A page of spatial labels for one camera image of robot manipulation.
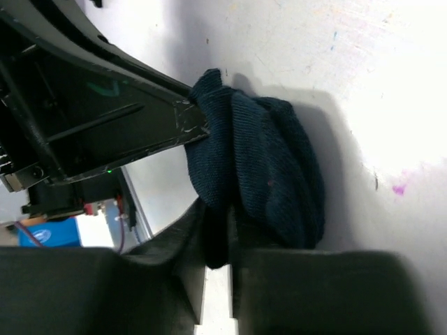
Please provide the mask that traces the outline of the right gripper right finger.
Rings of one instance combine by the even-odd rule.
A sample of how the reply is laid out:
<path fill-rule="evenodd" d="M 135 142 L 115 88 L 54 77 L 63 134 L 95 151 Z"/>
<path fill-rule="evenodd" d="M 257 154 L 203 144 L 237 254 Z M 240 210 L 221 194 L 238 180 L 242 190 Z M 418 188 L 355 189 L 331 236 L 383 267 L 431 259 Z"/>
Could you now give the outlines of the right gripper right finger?
<path fill-rule="evenodd" d="M 232 206 L 228 212 L 228 261 L 230 264 L 231 307 L 240 309 L 243 253 L 253 248 L 276 248 L 279 242 L 264 225 L 259 225 L 243 208 Z"/>

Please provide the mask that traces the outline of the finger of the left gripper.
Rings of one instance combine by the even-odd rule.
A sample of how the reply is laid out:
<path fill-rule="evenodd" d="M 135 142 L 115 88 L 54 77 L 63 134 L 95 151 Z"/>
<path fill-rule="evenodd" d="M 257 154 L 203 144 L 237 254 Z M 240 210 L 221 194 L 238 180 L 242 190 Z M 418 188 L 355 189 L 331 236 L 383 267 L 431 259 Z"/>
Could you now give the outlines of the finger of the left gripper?
<path fill-rule="evenodd" d="M 158 72 L 110 43 L 92 24 L 75 1 L 53 1 L 65 19 L 61 29 L 73 42 L 96 56 L 120 66 L 165 89 L 187 97 L 190 87 Z"/>
<path fill-rule="evenodd" d="M 70 184 L 208 134 L 188 90 L 123 68 L 49 22 L 1 22 L 1 176 Z"/>

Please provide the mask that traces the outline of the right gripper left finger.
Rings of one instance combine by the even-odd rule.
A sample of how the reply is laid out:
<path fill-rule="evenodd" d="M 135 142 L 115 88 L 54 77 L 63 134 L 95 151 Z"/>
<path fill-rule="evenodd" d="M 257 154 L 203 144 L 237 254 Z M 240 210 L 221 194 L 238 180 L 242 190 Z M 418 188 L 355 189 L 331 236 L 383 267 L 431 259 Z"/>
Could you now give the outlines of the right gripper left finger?
<path fill-rule="evenodd" d="M 135 260 L 162 268 L 174 292 L 186 304 L 196 324 L 200 323 L 205 286 L 202 245 L 204 202 L 194 202 L 185 213 L 153 239 L 125 252 Z"/>

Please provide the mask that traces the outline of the dark navy ankle sock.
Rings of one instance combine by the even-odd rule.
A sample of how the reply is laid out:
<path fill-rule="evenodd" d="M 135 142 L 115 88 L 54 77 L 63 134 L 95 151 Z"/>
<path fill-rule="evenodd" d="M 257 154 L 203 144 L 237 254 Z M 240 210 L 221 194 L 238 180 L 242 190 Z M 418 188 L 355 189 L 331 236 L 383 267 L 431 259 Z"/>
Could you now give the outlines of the dark navy ankle sock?
<path fill-rule="evenodd" d="M 228 262 L 230 209 L 279 244 L 315 248 L 324 233 L 325 186 L 293 106 L 226 86 L 219 69 L 207 70 L 189 99 L 210 127 L 207 138 L 185 147 L 191 183 L 206 206 L 206 265 Z"/>

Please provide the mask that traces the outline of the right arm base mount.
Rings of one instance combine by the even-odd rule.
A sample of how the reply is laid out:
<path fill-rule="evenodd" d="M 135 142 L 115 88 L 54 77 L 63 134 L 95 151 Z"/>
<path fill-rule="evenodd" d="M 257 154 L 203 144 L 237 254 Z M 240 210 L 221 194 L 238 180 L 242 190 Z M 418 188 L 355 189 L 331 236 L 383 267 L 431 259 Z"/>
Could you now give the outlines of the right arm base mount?
<path fill-rule="evenodd" d="M 28 188 L 27 193 L 29 203 L 22 207 L 22 212 L 28 217 L 20 221 L 25 227 L 79 214 L 92 215 L 94 205 L 107 200 L 117 203 L 129 228 L 137 223 L 135 202 L 120 168 L 73 184 L 55 185 L 44 179 Z"/>

